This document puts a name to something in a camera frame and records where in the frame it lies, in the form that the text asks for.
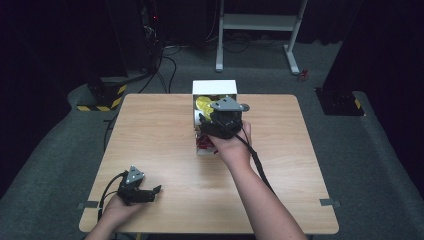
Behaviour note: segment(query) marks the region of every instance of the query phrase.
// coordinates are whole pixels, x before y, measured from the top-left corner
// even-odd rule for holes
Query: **person's right hand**
[[[244,131],[241,130],[238,135],[246,142],[251,143],[250,123],[243,121],[243,129]],[[233,167],[250,167],[250,152],[240,139],[236,137],[232,137],[231,139],[220,139],[214,136],[209,136],[209,138],[230,170]]]

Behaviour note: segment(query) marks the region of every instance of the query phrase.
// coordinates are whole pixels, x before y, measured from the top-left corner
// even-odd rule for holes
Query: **white metal stand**
[[[302,0],[299,13],[297,16],[281,16],[281,15],[254,15],[254,14],[225,14],[224,0],[221,0],[221,9],[219,17],[219,36],[218,47],[216,53],[216,71],[224,70],[224,53],[223,53],[223,35],[224,29],[243,29],[243,30],[269,30],[269,31],[285,31],[292,32],[290,42],[284,45],[284,52],[290,64],[292,74],[300,73],[296,60],[293,55],[293,46],[302,23],[303,13],[305,12],[308,0]]]

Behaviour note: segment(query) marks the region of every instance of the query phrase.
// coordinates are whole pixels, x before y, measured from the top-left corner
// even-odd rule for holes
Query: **black equipment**
[[[199,113],[200,130],[202,133],[222,139],[230,139],[243,127],[242,112],[249,111],[247,104],[238,104],[231,97],[223,98],[210,105],[214,111],[210,114],[211,120]]]

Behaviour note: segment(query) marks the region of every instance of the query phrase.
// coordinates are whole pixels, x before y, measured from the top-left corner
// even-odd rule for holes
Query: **wooden table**
[[[250,105],[243,119],[252,123],[253,148],[303,231],[336,233],[332,206],[320,204],[329,196],[296,97],[239,94],[237,101]],[[120,232],[253,232],[225,164],[195,153],[191,94],[125,97],[88,200],[99,201],[109,181],[131,165],[146,174],[141,189],[162,185],[162,191]],[[80,229],[91,231],[96,222],[97,209],[85,208]]]

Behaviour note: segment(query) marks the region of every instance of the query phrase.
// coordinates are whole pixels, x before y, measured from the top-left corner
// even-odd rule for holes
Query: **box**
[[[237,86],[235,80],[194,80],[193,81],[193,126],[196,139],[196,154],[209,155],[216,152],[215,146],[206,134],[200,131],[199,113],[207,116],[212,108],[210,103],[225,97],[237,101]]]

